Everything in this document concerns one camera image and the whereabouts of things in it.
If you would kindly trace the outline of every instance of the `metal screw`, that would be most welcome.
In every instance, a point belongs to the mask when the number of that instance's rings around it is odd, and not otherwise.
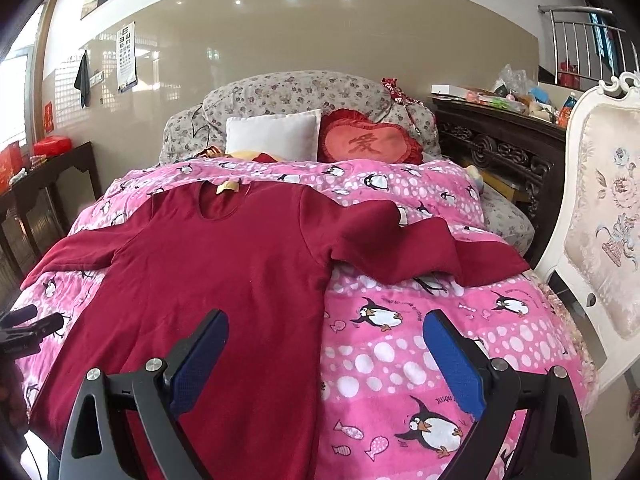
[[[491,359],[491,368],[497,372],[503,372],[509,368],[509,363],[501,357],[496,357],[495,359]]]
[[[147,372],[155,372],[156,370],[159,370],[161,367],[162,367],[162,359],[158,359],[157,357],[154,357],[153,359],[149,359],[149,361],[147,361],[145,364],[145,370]]]
[[[86,373],[86,378],[90,381],[95,381],[98,377],[100,377],[100,370],[98,370],[98,368],[91,368],[91,370]]]
[[[566,370],[561,366],[554,366],[554,375],[558,379],[564,379],[567,376]]]

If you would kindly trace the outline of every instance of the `bottle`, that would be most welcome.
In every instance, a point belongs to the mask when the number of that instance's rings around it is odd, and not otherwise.
[[[561,128],[566,128],[569,124],[569,117],[571,117],[571,112],[574,110],[575,104],[578,102],[578,99],[575,97],[575,92],[571,92],[571,95],[566,99],[564,105],[560,110],[560,115],[558,116],[558,126]]]

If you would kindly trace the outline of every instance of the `dark wooden side table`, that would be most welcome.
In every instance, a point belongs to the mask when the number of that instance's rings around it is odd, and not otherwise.
[[[69,168],[76,168],[76,170],[82,171],[83,173],[88,172],[95,199],[98,200],[102,196],[100,177],[98,176],[98,169],[95,165],[94,148],[90,142],[81,144],[62,155],[48,159],[0,195],[0,248],[7,258],[15,277],[20,282],[24,279],[24,274],[6,239],[1,223],[6,219],[7,211],[12,206],[15,207],[18,222],[20,222],[20,226],[26,234],[31,251],[33,251],[36,259],[39,260],[42,257],[42,253],[31,231],[27,213],[35,207],[40,190],[46,189],[53,207],[53,215],[55,216],[57,224],[62,229],[60,233],[61,236],[64,237],[69,232],[71,226],[66,217],[58,192],[58,186],[56,185],[60,174]]]
[[[564,193],[563,128],[465,101],[432,98],[445,155],[469,156],[478,168],[500,168],[522,180],[536,234],[525,255],[535,267],[553,234]]]

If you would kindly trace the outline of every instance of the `pink blanket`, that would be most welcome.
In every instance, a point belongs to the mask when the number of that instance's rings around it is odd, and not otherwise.
[[[437,215],[447,220],[455,238],[500,239],[482,230],[478,192],[466,171],[447,161],[411,166],[354,160],[331,165],[227,158],[135,170],[83,211],[71,233],[124,222],[151,193],[195,180],[221,184],[230,177],[305,184],[345,206],[393,200],[401,224]],[[36,304],[39,317],[61,312],[66,320],[65,327],[43,343],[40,354],[20,362],[29,404],[103,277],[104,271],[46,273],[17,301],[16,308]],[[516,369],[545,373],[561,364],[569,371],[581,405],[593,403],[593,365],[575,337],[575,327],[524,275],[476,288],[462,288],[447,276],[435,275],[385,286],[338,264],[325,301],[318,480],[435,480],[449,463],[472,419],[453,400],[422,339],[424,314],[435,308],[488,355],[503,357]],[[87,369],[91,366],[87,356]],[[513,450],[523,421],[524,412],[519,412],[503,457]],[[490,478],[503,474],[503,458],[498,457]]]

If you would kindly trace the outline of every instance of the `clothing tag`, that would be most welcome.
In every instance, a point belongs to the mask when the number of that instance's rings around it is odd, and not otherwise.
[[[218,186],[218,190],[216,191],[216,195],[222,193],[225,189],[232,189],[234,192],[238,192],[240,187],[239,182],[234,182],[233,180],[227,180]]]

